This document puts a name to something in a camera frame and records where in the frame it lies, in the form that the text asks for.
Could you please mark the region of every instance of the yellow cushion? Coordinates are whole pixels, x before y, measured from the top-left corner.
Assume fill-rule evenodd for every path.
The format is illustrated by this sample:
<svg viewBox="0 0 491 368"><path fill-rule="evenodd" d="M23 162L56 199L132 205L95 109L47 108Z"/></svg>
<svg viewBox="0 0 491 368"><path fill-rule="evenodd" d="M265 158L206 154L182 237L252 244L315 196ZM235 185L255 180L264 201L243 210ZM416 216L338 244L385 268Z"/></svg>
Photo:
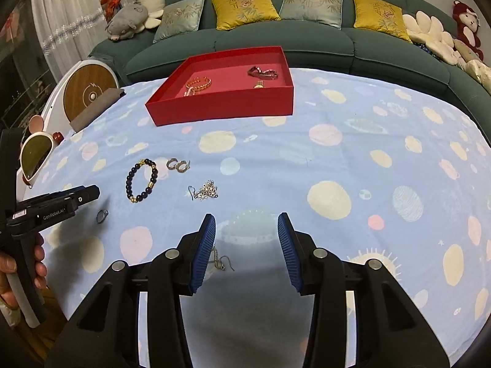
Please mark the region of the yellow cushion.
<svg viewBox="0 0 491 368"><path fill-rule="evenodd" d="M357 13L354 27L387 33L412 44L400 7L384 0L354 0L354 8Z"/></svg>
<svg viewBox="0 0 491 368"><path fill-rule="evenodd" d="M230 30L246 23L279 21L271 0L212 0L217 30Z"/></svg>

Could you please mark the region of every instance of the gray plush pig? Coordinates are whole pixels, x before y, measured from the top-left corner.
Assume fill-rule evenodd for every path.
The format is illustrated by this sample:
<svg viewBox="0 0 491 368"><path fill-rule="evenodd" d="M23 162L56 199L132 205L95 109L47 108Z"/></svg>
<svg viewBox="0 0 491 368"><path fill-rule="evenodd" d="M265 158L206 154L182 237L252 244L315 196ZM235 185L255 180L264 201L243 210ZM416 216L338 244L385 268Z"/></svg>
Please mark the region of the gray plush pig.
<svg viewBox="0 0 491 368"><path fill-rule="evenodd" d="M141 4L128 4L107 24L107 35L112 41L130 39L136 33L144 31L147 18L146 7Z"/></svg>

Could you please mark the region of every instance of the lens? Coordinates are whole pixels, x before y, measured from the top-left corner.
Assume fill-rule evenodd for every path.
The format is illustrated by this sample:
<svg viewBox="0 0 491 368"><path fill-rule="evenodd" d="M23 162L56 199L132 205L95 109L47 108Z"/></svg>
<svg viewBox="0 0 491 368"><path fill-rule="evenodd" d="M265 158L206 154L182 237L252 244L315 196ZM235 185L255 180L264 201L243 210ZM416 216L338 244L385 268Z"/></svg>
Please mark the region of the lens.
<svg viewBox="0 0 491 368"><path fill-rule="evenodd" d="M46 135L36 135L24 144L21 166L24 176L30 180L37 173L52 149L52 142Z"/></svg>

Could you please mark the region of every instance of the light blue blanket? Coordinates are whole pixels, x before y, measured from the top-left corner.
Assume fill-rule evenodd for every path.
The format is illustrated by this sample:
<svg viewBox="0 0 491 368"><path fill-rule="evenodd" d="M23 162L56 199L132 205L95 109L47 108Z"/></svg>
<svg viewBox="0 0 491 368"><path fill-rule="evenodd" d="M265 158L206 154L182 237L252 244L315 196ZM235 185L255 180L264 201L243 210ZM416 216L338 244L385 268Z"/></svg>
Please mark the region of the light blue blanket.
<svg viewBox="0 0 491 368"><path fill-rule="evenodd" d="M96 184L97 201L46 230L48 283L69 317L109 265L148 262L217 220L219 255L192 298L182 297L196 368L299 367L311 297L290 285L276 234L287 212L296 230L356 263L380 259L421 309L452 362L482 328L491 303L491 150L470 119L436 98L395 85L291 69L295 111L155 127L144 106L162 80L139 83L57 147L28 196ZM190 160L184 174L170 158ZM140 159L159 180L138 204L125 194ZM140 169L134 193L149 172ZM218 198L192 200L207 180ZM100 209L109 216L101 225ZM141 363L146 301L141 299ZM348 295L348 366L354 304Z"/></svg>

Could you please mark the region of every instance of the white curtain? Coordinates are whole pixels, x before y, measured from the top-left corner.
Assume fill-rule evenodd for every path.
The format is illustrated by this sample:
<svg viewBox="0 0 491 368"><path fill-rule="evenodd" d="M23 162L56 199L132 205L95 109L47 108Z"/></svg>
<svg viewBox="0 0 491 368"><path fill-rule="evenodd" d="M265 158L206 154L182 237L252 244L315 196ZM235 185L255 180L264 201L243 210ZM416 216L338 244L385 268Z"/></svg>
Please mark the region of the white curtain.
<svg viewBox="0 0 491 368"><path fill-rule="evenodd" d="M56 81L107 38L100 0L31 0L34 24Z"/></svg>

